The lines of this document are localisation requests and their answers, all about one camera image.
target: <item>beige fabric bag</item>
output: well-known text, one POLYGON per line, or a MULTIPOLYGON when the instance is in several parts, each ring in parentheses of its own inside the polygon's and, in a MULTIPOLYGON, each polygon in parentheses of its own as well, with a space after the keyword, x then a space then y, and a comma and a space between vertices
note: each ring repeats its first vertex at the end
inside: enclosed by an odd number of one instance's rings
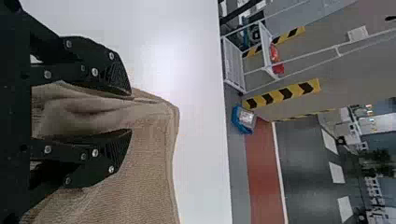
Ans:
POLYGON ((172 158, 178 109, 133 89, 130 97, 64 82, 33 88, 33 136, 133 129, 118 173, 85 189, 59 189, 21 223, 178 224, 172 158))

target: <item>red lane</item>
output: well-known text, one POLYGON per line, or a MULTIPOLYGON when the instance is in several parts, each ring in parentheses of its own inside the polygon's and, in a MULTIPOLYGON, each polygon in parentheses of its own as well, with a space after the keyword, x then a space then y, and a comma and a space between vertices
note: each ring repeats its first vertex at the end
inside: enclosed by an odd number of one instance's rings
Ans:
POLYGON ((251 224, 284 224, 273 129, 257 119, 253 135, 246 137, 251 224))

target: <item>white backdrop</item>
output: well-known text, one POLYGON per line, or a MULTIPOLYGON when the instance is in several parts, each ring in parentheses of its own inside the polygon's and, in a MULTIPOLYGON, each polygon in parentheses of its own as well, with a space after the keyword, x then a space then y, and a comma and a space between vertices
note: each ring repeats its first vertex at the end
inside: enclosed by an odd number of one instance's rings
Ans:
POLYGON ((217 0, 35 0, 24 9, 59 35, 117 51, 134 87, 180 109, 174 160, 182 223, 231 224, 217 0))

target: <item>yellow black striped barrier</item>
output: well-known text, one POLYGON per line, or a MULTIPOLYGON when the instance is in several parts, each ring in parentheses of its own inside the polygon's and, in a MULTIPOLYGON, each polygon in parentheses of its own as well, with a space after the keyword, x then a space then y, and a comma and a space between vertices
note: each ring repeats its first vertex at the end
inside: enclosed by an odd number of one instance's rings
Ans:
POLYGON ((242 102, 245 109, 256 109, 258 107, 280 103, 285 100, 297 98, 310 93, 321 91, 318 78, 306 82, 289 85, 286 88, 270 91, 263 95, 257 95, 242 102))
MULTIPOLYGON (((295 37, 297 35, 300 35, 300 34, 302 34, 304 32, 305 32, 305 27, 304 26, 295 28, 294 30, 292 30, 292 31, 290 31, 290 32, 288 32, 286 34, 283 34, 281 36, 278 36, 278 37, 274 38, 273 39, 273 44, 275 44, 275 45, 281 44, 281 43, 287 41, 288 39, 291 39, 291 38, 293 38, 293 37, 295 37)), ((259 53, 260 51, 262 51, 262 45, 253 47, 253 48, 249 49, 248 51, 244 52, 242 54, 242 58, 251 57, 251 56, 259 53)))
POLYGON ((249 49, 249 51, 246 51, 242 54, 242 58, 248 58, 251 57, 257 53, 259 53, 260 51, 262 51, 262 45, 253 47, 251 49, 249 49))
POLYGON ((331 112, 331 111, 334 111, 334 110, 335 110, 335 109, 327 109, 327 110, 322 110, 322 111, 315 112, 315 113, 309 113, 309 114, 304 114, 304 115, 296 116, 296 117, 293 117, 293 118, 274 120, 274 122, 281 122, 281 121, 290 121, 290 120, 296 120, 296 119, 303 119, 303 118, 315 116, 315 115, 318 115, 318 114, 331 112))
POLYGON ((290 31, 290 32, 288 32, 286 34, 283 34, 281 36, 278 36, 278 37, 274 38, 273 39, 273 44, 275 44, 275 45, 281 44, 281 43, 287 41, 288 39, 291 39, 291 38, 293 38, 293 37, 295 37, 297 35, 300 35, 300 34, 302 34, 304 32, 305 32, 305 27, 304 26, 297 27, 294 30, 292 30, 292 31, 290 31))

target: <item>red object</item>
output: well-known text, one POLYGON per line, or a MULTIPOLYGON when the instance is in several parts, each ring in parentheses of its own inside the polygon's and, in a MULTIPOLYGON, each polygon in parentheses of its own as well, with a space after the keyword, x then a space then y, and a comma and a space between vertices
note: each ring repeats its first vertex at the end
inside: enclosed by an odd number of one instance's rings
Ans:
POLYGON ((270 51, 271 51, 271 62, 273 63, 279 62, 280 61, 279 53, 277 52, 277 48, 274 44, 271 44, 270 51))
MULTIPOLYGON (((271 52, 271 62, 272 63, 280 62, 279 52, 277 51, 277 48, 274 44, 271 44, 270 52, 271 52)), ((284 74, 285 66, 283 66, 283 63, 275 65, 273 66, 273 71, 275 74, 284 74)))

